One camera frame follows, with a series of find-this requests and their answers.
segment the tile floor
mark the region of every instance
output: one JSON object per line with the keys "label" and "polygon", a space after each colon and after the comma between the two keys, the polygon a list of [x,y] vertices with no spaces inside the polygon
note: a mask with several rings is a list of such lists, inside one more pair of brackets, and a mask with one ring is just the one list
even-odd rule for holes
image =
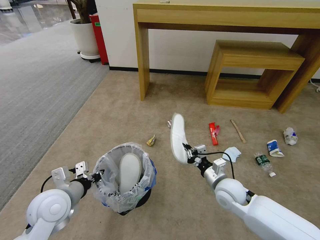
{"label": "tile floor", "polygon": [[14,6],[13,12],[0,12],[0,46],[72,18],[67,5],[42,2],[27,2]]}

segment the water bottle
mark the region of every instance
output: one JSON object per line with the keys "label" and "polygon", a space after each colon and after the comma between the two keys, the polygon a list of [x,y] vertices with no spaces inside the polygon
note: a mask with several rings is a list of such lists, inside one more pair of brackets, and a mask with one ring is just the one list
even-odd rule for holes
{"label": "water bottle", "polygon": [[276,174],[273,172],[273,167],[267,158],[266,155],[257,152],[255,155],[256,162],[259,166],[262,167],[262,169],[269,174],[270,177],[274,177]]}

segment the wooden side table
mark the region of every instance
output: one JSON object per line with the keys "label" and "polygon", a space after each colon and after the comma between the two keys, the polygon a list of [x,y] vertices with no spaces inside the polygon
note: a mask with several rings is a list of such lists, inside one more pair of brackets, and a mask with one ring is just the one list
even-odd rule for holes
{"label": "wooden side table", "polygon": [[[217,40],[205,82],[208,104],[270,109],[303,61],[282,43]],[[226,66],[266,70],[259,81],[219,79]]]}
{"label": "wooden side table", "polygon": [[140,99],[149,86],[149,29],[298,34],[305,61],[276,102],[283,113],[320,67],[320,1],[140,0],[133,4]]}

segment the white plant pot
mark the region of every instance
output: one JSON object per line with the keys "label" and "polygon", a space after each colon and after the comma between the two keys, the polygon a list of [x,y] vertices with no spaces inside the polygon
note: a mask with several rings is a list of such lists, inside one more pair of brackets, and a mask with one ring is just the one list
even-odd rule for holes
{"label": "white plant pot", "polygon": [[84,59],[100,58],[92,23],[80,24],[80,19],[70,21],[80,55]]}
{"label": "white plant pot", "polygon": [[8,0],[0,0],[0,10],[12,9]]}

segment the power cord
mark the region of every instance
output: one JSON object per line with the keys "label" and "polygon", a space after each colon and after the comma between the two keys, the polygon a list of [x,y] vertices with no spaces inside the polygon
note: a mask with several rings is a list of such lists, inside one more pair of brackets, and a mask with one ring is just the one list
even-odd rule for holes
{"label": "power cord", "polygon": [[[69,172],[76,173],[76,168],[69,169]],[[43,182],[43,184],[41,186],[40,193],[43,192],[44,185],[47,183],[47,181],[49,181],[50,178],[52,178],[52,175],[50,177],[48,177],[46,180],[44,180],[44,182]]]}
{"label": "power cord", "polygon": [[212,154],[225,154],[225,155],[228,156],[230,164],[231,164],[232,178],[235,179],[234,178],[234,172],[233,172],[233,165],[232,165],[231,157],[227,153],[225,153],[225,152],[198,153],[198,155],[212,155]]}
{"label": "power cord", "polygon": [[310,79],[310,83],[311,83],[313,86],[316,86],[316,87],[317,87],[316,92],[317,92],[317,93],[320,93],[320,86],[318,86],[317,84],[314,84],[311,79]]}

